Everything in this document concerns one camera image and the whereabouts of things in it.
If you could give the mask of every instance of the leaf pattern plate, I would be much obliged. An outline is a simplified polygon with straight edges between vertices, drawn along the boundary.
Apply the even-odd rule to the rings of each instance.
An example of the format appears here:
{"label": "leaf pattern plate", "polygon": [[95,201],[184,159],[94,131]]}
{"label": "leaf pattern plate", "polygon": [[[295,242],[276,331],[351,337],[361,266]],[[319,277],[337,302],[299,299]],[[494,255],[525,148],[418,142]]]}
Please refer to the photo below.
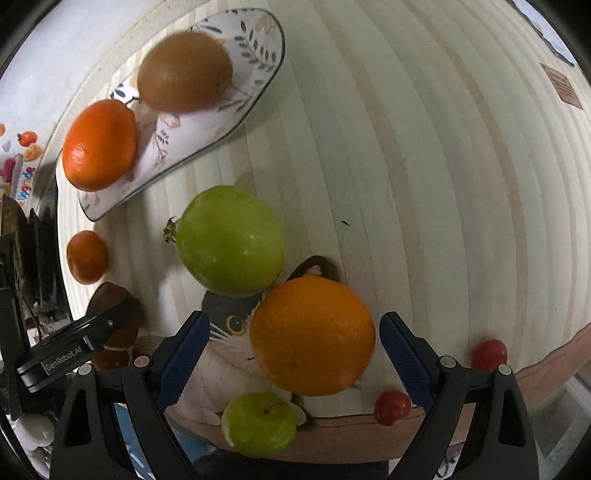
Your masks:
{"label": "leaf pattern plate", "polygon": [[[137,158],[134,168],[105,190],[79,191],[80,206],[89,220],[96,222],[172,169],[194,160],[228,137],[258,102],[285,57],[283,30],[273,14],[264,9],[228,10],[189,29],[208,33],[223,45],[234,67],[232,85],[217,107],[186,115],[157,112],[142,103],[137,90],[137,68],[112,89],[108,96],[125,102],[135,112]],[[146,46],[157,41],[153,39]],[[146,46],[130,60],[143,58],[149,51]]]}

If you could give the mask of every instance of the brown label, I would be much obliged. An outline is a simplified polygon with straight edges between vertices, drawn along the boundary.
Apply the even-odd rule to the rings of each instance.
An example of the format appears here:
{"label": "brown label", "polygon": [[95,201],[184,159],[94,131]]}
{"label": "brown label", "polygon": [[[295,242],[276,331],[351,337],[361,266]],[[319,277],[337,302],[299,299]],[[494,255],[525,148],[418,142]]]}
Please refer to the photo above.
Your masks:
{"label": "brown label", "polygon": [[564,103],[568,103],[569,105],[573,105],[577,108],[583,109],[583,105],[581,105],[581,101],[579,97],[577,97],[577,93],[574,91],[573,86],[571,85],[567,76],[559,72],[558,70],[554,70],[543,63],[540,63],[542,68],[546,72],[546,75],[554,85],[558,96]]}

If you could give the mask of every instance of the apple stem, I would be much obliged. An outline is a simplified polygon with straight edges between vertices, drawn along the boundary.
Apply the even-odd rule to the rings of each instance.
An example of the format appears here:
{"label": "apple stem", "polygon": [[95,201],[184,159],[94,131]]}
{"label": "apple stem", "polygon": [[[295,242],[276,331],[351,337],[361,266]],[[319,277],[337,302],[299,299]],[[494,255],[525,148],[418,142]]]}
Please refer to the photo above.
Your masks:
{"label": "apple stem", "polygon": [[177,225],[178,221],[176,217],[171,217],[168,219],[168,223],[163,229],[163,238],[166,243],[172,242],[175,244],[177,242],[177,240],[175,239],[177,233]]}
{"label": "apple stem", "polygon": [[274,403],[273,405],[269,405],[269,406],[268,406],[267,408],[265,408],[265,410],[263,410],[262,412],[263,412],[263,414],[264,414],[264,415],[269,415],[269,413],[271,413],[271,409],[272,409],[273,407],[278,407],[278,406],[280,406],[280,405],[281,405],[281,403]]}

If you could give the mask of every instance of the green apple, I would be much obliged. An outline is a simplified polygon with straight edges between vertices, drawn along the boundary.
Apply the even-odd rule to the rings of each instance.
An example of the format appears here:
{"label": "green apple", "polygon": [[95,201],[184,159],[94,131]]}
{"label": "green apple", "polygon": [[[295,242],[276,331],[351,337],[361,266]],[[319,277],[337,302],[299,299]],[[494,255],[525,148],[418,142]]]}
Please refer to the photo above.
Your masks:
{"label": "green apple", "polygon": [[238,453],[268,457],[285,449],[296,436],[296,414],[273,393],[246,393],[224,410],[222,431]]}
{"label": "green apple", "polygon": [[230,185],[197,195],[164,238],[199,283],[227,297],[249,297],[273,285],[283,269],[285,239],[276,215]]}

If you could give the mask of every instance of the cat illustration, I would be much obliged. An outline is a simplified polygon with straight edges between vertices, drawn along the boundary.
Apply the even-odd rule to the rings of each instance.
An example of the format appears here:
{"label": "cat illustration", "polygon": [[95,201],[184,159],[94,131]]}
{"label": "cat illustration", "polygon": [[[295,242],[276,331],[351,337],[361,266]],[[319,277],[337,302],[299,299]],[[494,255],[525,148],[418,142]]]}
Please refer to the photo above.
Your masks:
{"label": "cat illustration", "polygon": [[[302,262],[289,280],[315,275],[339,281],[339,270],[331,260],[315,255]],[[185,389],[172,407],[183,417],[218,425],[220,413],[236,397],[248,392],[272,391],[285,401],[292,393],[269,382],[252,351],[249,327],[267,292],[235,299],[207,291],[201,310],[210,320],[210,342],[205,347]],[[149,355],[161,342],[153,336],[138,338],[134,356]]]}

